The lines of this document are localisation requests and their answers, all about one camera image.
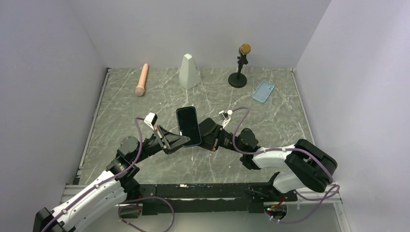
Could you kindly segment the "light blue phone case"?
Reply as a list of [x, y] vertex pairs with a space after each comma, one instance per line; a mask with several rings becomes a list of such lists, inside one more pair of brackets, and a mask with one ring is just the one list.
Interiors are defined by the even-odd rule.
[[274, 88], [274, 84], [268, 81], [262, 81], [253, 93], [252, 98], [257, 102], [265, 103], [270, 94], [273, 92]]

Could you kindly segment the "black phone case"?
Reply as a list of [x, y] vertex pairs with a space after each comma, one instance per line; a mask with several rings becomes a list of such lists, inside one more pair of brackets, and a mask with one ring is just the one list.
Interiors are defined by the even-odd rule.
[[198, 146], [209, 151], [216, 151], [221, 128], [222, 126], [211, 118], [202, 121], [199, 124], [201, 143]]

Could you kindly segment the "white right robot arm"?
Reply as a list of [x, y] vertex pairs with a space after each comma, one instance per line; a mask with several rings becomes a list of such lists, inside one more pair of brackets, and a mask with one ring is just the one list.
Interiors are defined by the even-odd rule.
[[300, 188], [309, 188], [322, 193], [332, 183], [337, 162], [306, 139], [294, 145], [274, 150], [258, 145], [252, 130], [245, 128], [239, 136], [228, 133], [220, 125], [201, 133], [200, 146], [210, 151], [219, 147], [242, 154], [240, 162], [249, 170], [284, 168], [286, 171], [274, 174], [268, 182], [267, 196], [280, 200], [285, 193]]

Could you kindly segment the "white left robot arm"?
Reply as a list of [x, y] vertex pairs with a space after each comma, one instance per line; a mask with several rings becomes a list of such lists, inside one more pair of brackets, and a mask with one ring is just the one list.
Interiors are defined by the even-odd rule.
[[52, 210], [38, 211], [33, 231], [81, 232], [115, 205], [136, 201], [140, 196], [140, 184], [134, 179], [140, 170], [136, 164], [160, 151], [171, 154], [189, 141], [162, 126], [155, 126], [151, 137], [142, 142], [133, 136], [124, 138], [115, 158], [91, 184]]

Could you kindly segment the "pink toy microphone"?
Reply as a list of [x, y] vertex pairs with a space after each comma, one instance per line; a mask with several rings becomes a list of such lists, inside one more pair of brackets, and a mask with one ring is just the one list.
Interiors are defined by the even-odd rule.
[[145, 93], [145, 85], [146, 85], [146, 78], [147, 78], [147, 73], [148, 73], [149, 65], [145, 63], [141, 69], [141, 74], [140, 78], [138, 81], [138, 84], [135, 88], [135, 94], [138, 97], [142, 97]]

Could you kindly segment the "black microphone stand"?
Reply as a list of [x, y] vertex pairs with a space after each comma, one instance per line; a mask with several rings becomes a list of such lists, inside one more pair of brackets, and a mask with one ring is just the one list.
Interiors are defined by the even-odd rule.
[[228, 83], [235, 88], [242, 88], [247, 84], [247, 78], [244, 74], [241, 73], [244, 65], [248, 64], [247, 55], [239, 51], [238, 58], [238, 70], [235, 73], [232, 73], [228, 77]]

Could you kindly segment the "white cone-shaped metronome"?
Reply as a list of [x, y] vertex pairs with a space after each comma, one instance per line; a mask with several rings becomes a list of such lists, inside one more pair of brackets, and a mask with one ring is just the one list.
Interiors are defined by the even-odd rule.
[[196, 66], [195, 59], [192, 54], [185, 54], [182, 59], [179, 69], [179, 83], [188, 90], [202, 82], [201, 74]]

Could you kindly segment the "brown microphone head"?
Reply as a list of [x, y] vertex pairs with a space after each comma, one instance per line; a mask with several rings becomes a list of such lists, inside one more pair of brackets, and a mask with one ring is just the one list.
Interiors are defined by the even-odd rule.
[[247, 55], [251, 52], [251, 46], [248, 43], [244, 43], [240, 46], [239, 51], [243, 55]]

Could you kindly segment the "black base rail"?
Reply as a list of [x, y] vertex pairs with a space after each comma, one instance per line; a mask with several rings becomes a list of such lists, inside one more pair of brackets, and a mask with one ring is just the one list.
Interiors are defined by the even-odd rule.
[[126, 202], [142, 205], [144, 216], [169, 213], [263, 213], [270, 204], [296, 202], [293, 191], [275, 193], [265, 182], [217, 184], [141, 184], [127, 194]]

